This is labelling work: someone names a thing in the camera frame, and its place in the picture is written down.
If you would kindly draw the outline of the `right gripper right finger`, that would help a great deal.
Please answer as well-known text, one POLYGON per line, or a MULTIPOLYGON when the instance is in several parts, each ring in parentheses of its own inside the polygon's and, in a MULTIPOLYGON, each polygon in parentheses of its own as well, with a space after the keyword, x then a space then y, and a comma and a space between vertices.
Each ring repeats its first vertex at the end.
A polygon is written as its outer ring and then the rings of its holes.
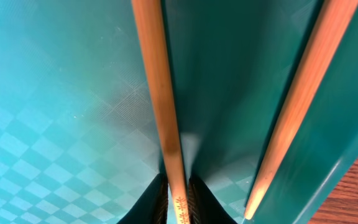
POLYGON ((196 175, 188 183, 188 209, 191 224, 236 224, 196 175))

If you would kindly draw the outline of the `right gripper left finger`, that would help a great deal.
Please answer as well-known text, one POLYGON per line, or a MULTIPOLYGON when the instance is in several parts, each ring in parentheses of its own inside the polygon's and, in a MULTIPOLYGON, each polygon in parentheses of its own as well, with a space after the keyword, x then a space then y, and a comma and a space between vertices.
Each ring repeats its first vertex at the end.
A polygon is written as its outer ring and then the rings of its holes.
POLYGON ((117 224, 166 224, 168 180, 157 174, 128 213, 117 224))

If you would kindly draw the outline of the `wooden chopstick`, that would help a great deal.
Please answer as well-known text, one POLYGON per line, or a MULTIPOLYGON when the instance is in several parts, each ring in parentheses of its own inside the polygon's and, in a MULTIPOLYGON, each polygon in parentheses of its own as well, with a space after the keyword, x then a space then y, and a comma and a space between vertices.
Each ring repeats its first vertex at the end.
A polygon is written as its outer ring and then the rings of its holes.
POLYGON ((331 60, 358 7, 358 0, 328 0, 308 39, 247 201, 251 220, 296 136, 331 60))
POLYGON ((132 0, 150 99, 178 223, 189 223, 185 171, 159 0, 132 0))

